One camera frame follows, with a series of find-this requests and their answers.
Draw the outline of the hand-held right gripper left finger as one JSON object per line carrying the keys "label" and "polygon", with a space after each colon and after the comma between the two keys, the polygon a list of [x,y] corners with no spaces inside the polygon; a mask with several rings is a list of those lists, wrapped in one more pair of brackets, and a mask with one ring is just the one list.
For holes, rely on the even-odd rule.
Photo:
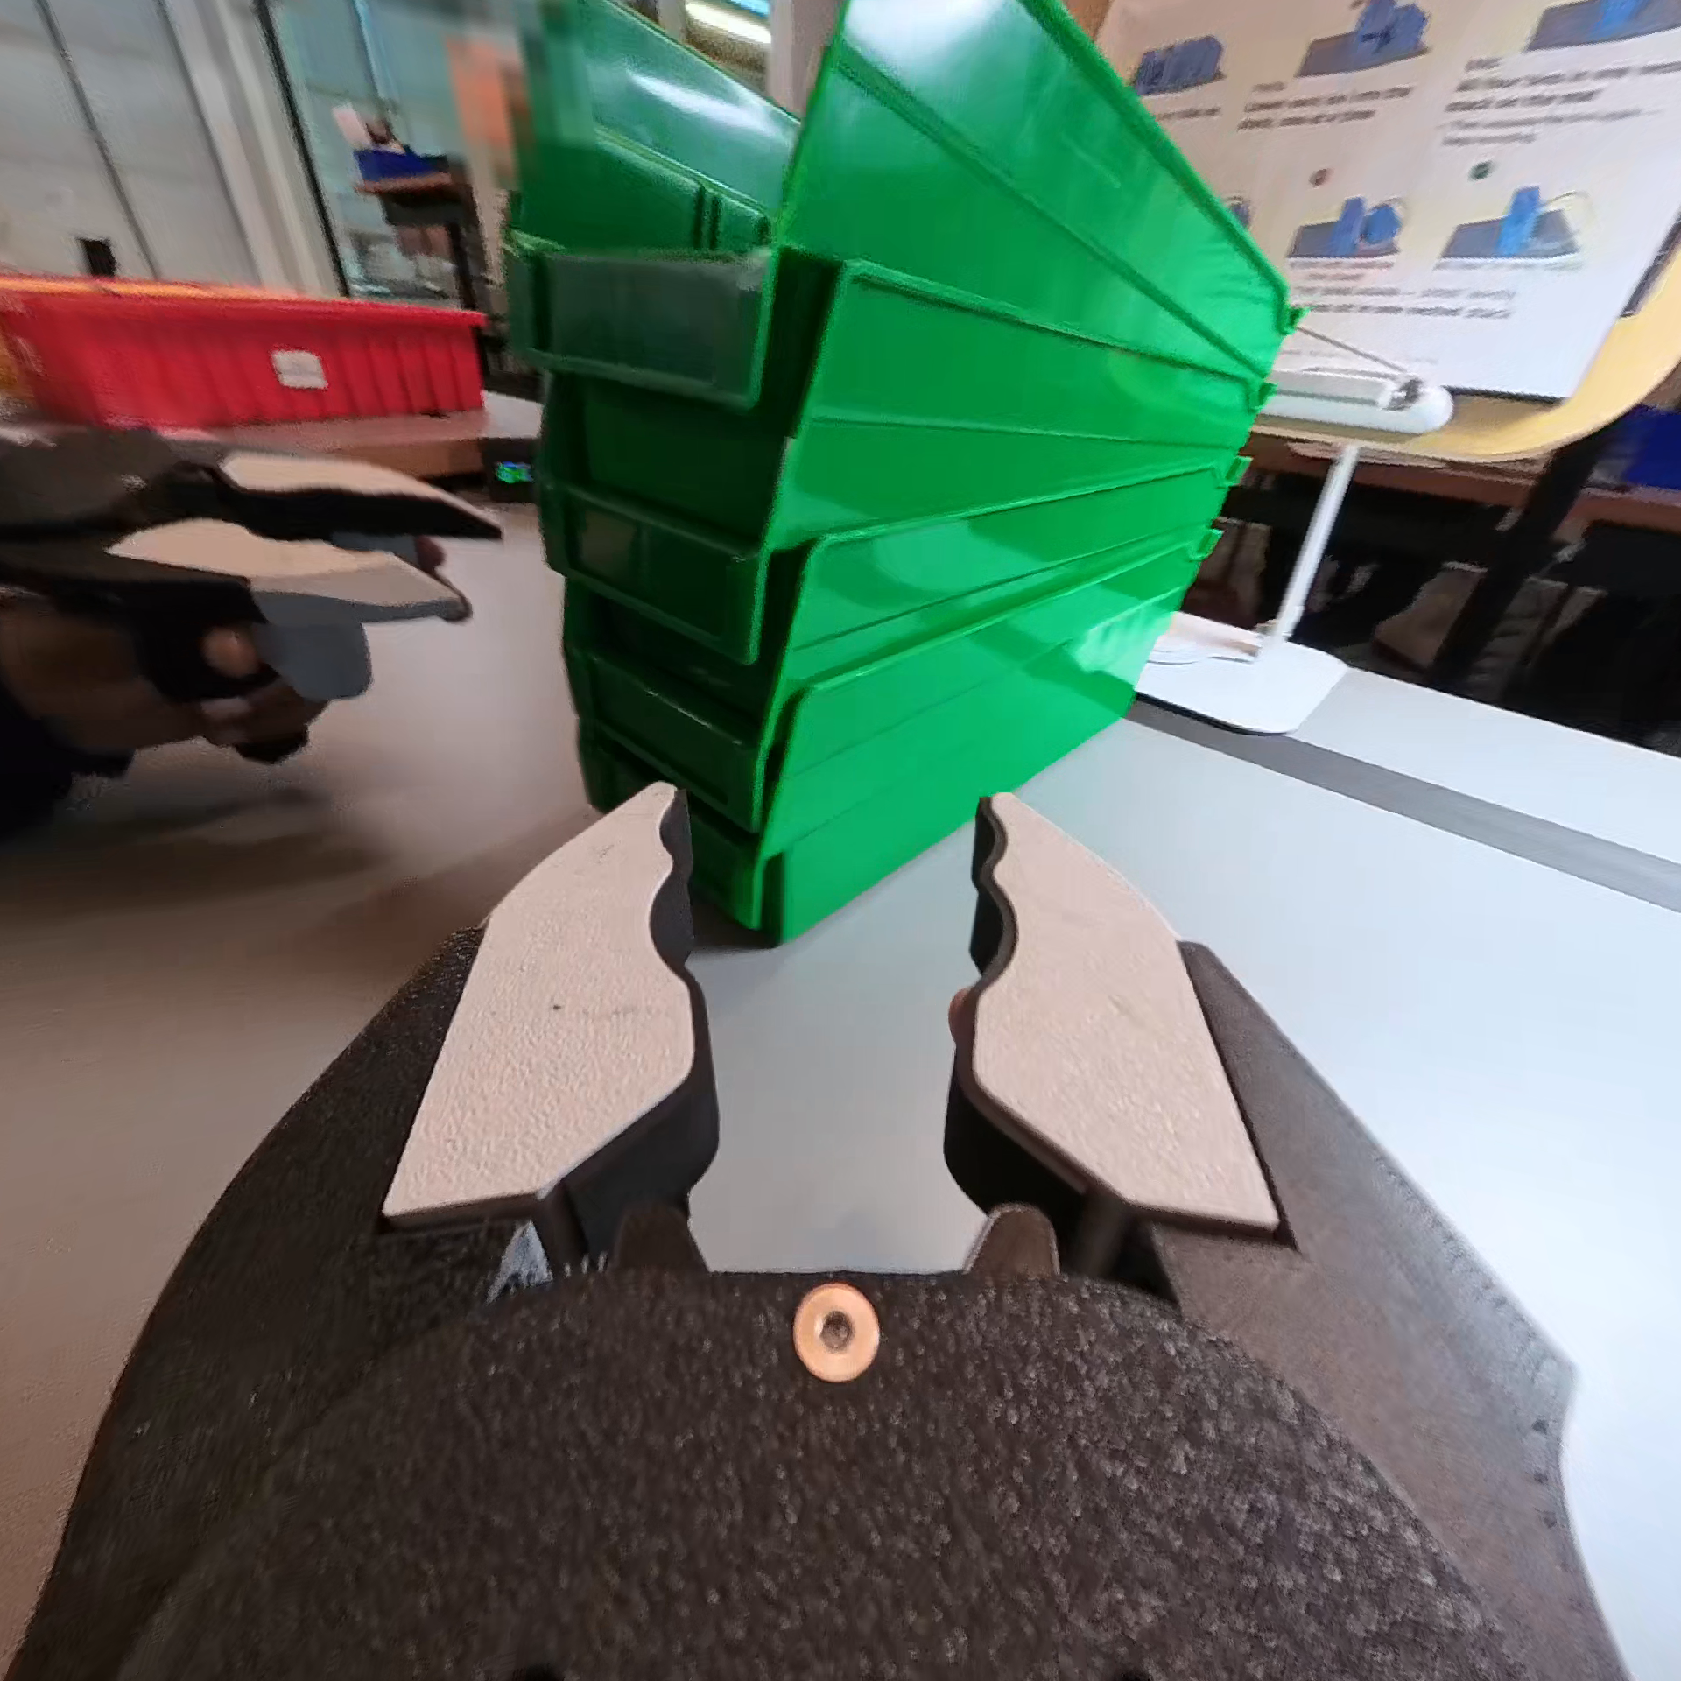
{"label": "hand-held right gripper left finger", "polygon": [[550,1270],[675,1233],[720,1146],[685,796],[648,784],[543,857],[476,952],[395,1158],[395,1233],[514,1220]]}

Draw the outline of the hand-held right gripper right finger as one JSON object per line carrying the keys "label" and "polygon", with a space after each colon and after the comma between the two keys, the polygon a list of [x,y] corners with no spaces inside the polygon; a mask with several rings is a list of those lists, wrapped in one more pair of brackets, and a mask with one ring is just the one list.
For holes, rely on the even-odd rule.
{"label": "hand-held right gripper right finger", "polygon": [[972,831],[977,977],[954,1000],[945,1163],[985,1213],[1114,1276],[1163,1227],[1273,1243],[1283,1214],[1166,919],[1013,792]]}

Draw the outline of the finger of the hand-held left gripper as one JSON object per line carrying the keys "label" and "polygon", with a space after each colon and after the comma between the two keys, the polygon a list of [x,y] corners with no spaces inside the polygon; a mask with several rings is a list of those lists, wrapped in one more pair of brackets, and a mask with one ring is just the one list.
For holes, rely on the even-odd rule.
{"label": "finger of the hand-held left gripper", "polygon": [[112,556],[242,586],[270,624],[463,622],[470,600],[412,537],[271,539],[219,518],[182,518],[112,542]]}
{"label": "finger of the hand-held left gripper", "polygon": [[216,462],[225,515],[263,537],[499,540],[461,497],[393,468],[336,454],[233,450]]}

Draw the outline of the green plastic storage bin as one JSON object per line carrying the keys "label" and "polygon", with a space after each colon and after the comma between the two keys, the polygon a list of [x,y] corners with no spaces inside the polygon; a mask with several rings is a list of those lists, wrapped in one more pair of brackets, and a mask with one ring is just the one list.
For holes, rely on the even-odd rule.
{"label": "green plastic storage bin", "polygon": [[619,5],[525,5],[503,236],[535,367],[757,398],[773,262],[1264,389],[1289,285],[1060,5],[843,5],[801,116]]}
{"label": "green plastic storage bin", "polygon": [[1269,394],[789,249],[605,255],[514,236],[510,325],[550,376],[545,479],[726,555],[1229,462]]}
{"label": "green plastic storage bin", "polygon": [[1111,563],[1166,558],[1183,591],[1245,467],[1119,445],[1033,486],[1008,448],[960,486],[903,448],[556,429],[537,505],[569,649],[753,708],[788,661],[860,661]]}
{"label": "green plastic storage bin", "polygon": [[783,942],[871,890],[972,814],[1133,708],[1148,653],[1212,526],[1006,586],[950,624],[914,612],[838,667],[734,679],[682,636],[566,586],[563,657],[591,803],[652,783],[685,795],[692,890]]}

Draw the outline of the grey desk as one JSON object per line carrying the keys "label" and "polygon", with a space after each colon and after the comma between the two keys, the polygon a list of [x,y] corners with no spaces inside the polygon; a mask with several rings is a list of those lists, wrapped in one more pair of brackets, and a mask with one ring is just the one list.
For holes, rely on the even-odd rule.
{"label": "grey desk", "polygon": [[[263,1135],[588,827],[529,511],[474,614],[261,768],[159,749],[3,848],[3,1669],[112,1386]],[[1677,762],[1374,674],[1294,739],[1137,707],[1021,788],[1240,980],[1575,1370],[1560,1470],[1629,1677],[1677,1677]],[[697,909],[716,1270],[953,1268],[971,816],[780,949]]]}

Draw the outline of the wooden side table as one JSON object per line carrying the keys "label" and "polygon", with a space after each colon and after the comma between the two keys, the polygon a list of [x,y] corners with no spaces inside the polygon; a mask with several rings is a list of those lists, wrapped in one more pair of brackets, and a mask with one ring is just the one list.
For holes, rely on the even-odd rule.
{"label": "wooden side table", "polygon": [[343,457],[428,481],[481,479],[488,445],[533,441],[540,404],[502,392],[481,392],[478,408],[460,412],[329,418],[281,427],[219,427],[188,431],[190,438],[305,457]]}

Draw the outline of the red ribbed storage bin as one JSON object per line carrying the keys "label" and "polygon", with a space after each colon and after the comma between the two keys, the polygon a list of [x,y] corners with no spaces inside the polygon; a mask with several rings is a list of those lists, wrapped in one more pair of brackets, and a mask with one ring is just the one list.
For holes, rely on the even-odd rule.
{"label": "red ribbed storage bin", "polygon": [[481,316],[254,286],[3,276],[33,408],[99,429],[265,429],[483,407]]}

